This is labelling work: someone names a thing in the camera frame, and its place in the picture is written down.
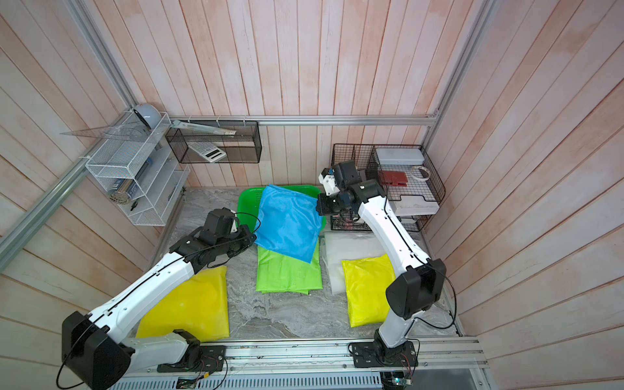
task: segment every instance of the marble floor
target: marble floor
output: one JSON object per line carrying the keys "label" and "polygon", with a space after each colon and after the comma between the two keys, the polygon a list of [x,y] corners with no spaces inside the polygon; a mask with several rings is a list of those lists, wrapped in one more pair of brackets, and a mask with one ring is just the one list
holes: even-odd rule
{"label": "marble floor", "polygon": [[[214,208],[236,210],[242,188],[198,188],[185,193],[185,203],[170,238],[170,245],[181,236],[203,225],[206,214]],[[415,236],[418,243],[422,239]],[[228,264],[228,313],[230,339],[279,338],[370,338],[379,324],[351,328],[347,314],[346,293],[332,295],[327,270],[321,261],[323,290],[310,295],[256,291],[258,268],[256,245],[232,258]],[[451,322],[446,303],[440,300],[422,317],[436,325]],[[434,329],[417,322],[410,336],[455,335],[455,327]]]}

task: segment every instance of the yellow cloth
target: yellow cloth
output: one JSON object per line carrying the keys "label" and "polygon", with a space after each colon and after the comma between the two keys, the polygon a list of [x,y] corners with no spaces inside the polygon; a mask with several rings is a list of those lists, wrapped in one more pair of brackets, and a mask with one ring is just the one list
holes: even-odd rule
{"label": "yellow cloth", "polygon": [[210,268],[177,286],[141,320],[137,337],[184,329],[201,342],[230,337],[226,266]]}
{"label": "yellow cloth", "polygon": [[388,255],[343,261],[351,327],[386,320],[390,306],[386,288],[394,281]]}

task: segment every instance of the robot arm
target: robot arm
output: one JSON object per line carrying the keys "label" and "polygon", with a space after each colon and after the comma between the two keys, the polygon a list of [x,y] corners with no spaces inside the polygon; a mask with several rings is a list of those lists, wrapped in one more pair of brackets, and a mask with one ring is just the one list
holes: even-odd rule
{"label": "robot arm", "polygon": [[378,358],[390,363],[407,341],[417,316],[440,298],[446,267],[440,259],[432,261],[414,242],[388,205],[381,186],[375,180],[362,181],[353,161],[324,170],[319,180],[325,193],[319,194],[318,213],[355,211],[377,236],[394,268],[397,278],[386,290],[391,310],[376,333]]}
{"label": "robot arm", "polygon": [[107,389],[126,372],[156,364],[192,368],[201,358],[200,342],[189,332],[178,329],[142,339],[126,336],[162,298],[218,255],[231,258],[249,248],[256,236],[248,226],[237,225],[232,211],[211,211],[203,227],[182,237],[124,291],[85,316],[77,311],[68,316],[62,325],[63,365],[93,390]]}
{"label": "robot arm", "polygon": [[[372,349],[382,365],[399,365],[397,357],[405,352],[406,344],[411,344],[406,337],[417,315],[440,298],[446,268],[441,260],[431,261],[414,243],[388,205],[383,189],[375,180],[363,182],[353,161],[324,170],[320,179],[326,193],[319,195],[319,214],[356,211],[390,257],[397,275],[386,290],[391,310],[375,332]],[[182,329],[153,338],[127,335],[162,298],[218,255],[231,258],[251,246],[256,236],[246,225],[235,222],[235,214],[226,208],[211,211],[203,227],[176,242],[151,270],[119,295],[85,316],[77,311],[68,316],[62,325],[61,369],[66,365],[93,390],[105,390],[126,372],[156,364],[193,369],[203,361],[199,340]]]}

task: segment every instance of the white calculator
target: white calculator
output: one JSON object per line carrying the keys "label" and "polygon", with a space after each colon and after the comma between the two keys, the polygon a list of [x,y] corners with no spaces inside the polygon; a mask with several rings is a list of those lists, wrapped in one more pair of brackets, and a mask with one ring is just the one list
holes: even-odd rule
{"label": "white calculator", "polygon": [[215,146],[212,142],[188,142],[188,147],[208,162],[217,162],[227,156],[224,151]]}

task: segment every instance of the green basket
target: green basket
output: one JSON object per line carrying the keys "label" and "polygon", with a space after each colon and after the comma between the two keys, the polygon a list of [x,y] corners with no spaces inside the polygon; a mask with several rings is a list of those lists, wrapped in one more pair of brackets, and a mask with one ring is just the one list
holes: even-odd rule
{"label": "green basket", "polygon": [[[313,185],[282,185],[280,187],[303,193],[315,199],[318,197],[318,194],[321,193],[321,190]],[[262,191],[264,190],[264,187],[255,187],[243,191],[243,193],[241,193],[238,197],[237,211],[239,213],[249,213],[257,217],[258,209],[260,208],[260,199],[262,198]],[[251,215],[245,214],[239,214],[237,215],[237,217],[241,225],[247,225],[249,226],[249,229],[253,231],[256,226],[256,218],[253,218]],[[325,217],[323,217],[323,222],[321,223],[321,230],[324,228]]]}

